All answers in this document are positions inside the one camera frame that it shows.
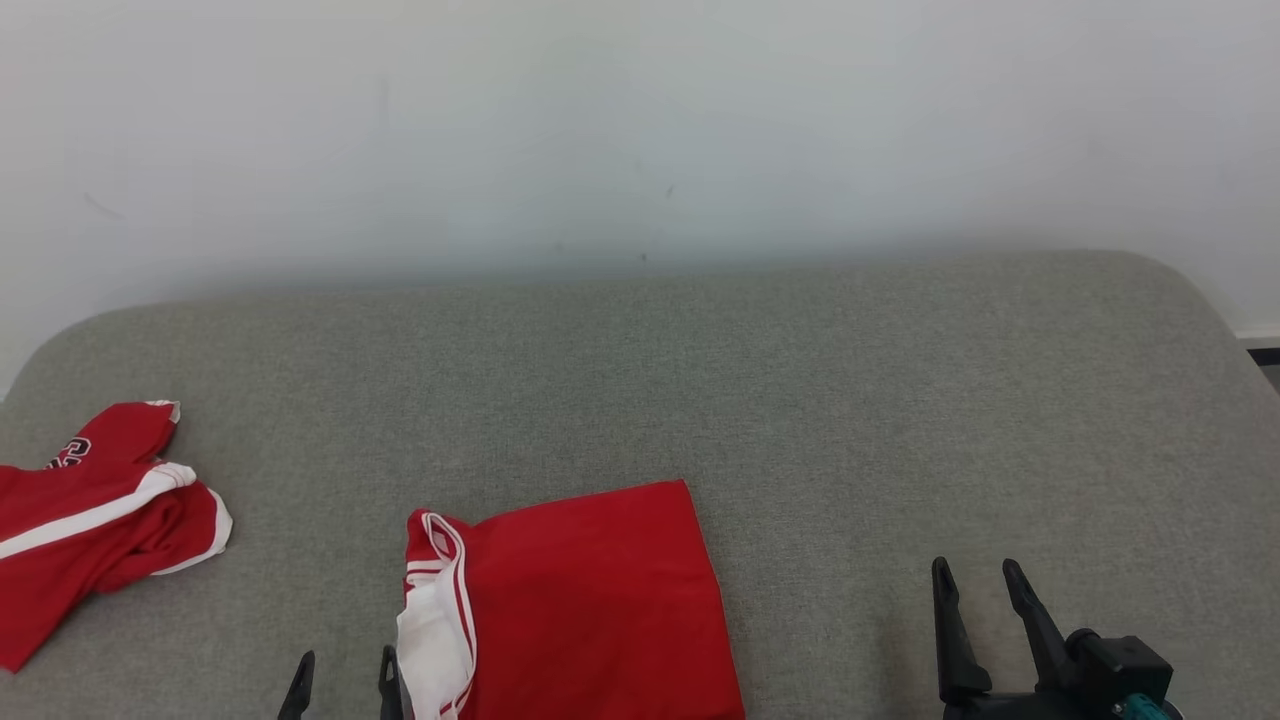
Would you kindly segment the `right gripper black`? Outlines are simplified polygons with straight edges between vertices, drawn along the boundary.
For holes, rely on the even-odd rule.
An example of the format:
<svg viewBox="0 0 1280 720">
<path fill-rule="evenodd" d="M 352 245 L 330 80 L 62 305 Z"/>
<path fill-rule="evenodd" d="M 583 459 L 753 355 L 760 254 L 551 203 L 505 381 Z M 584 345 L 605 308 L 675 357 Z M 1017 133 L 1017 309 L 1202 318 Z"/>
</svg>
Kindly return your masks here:
<svg viewBox="0 0 1280 720">
<path fill-rule="evenodd" d="M 1036 691 L 989 693 L 992 680 L 977 661 L 960 611 L 960 592 L 946 557 L 931 565 L 934 648 L 945 719 L 1181 719 L 1167 700 L 1124 685 L 1065 688 L 1074 674 L 1062 633 L 1020 564 L 1005 559 L 1002 574 L 1011 606 L 1021 619 L 1036 665 Z"/>
</svg>

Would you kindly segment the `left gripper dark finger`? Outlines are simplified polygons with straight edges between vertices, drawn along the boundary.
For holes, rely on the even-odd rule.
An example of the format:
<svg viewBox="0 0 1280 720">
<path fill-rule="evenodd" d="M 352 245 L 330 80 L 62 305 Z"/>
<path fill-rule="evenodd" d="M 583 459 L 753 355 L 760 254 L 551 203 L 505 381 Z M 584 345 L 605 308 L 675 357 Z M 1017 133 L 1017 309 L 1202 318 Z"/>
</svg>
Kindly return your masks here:
<svg viewBox="0 0 1280 720">
<path fill-rule="evenodd" d="M 310 706 L 315 673 L 315 652 L 302 655 L 278 711 L 278 720 L 301 720 Z"/>
<path fill-rule="evenodd" d="M 381 720 L 404 720 L 404 687 L 401 679 L 396 647 L 385 644 L 381 651 L 381 665 L 378 678 Z"/>
</svg>

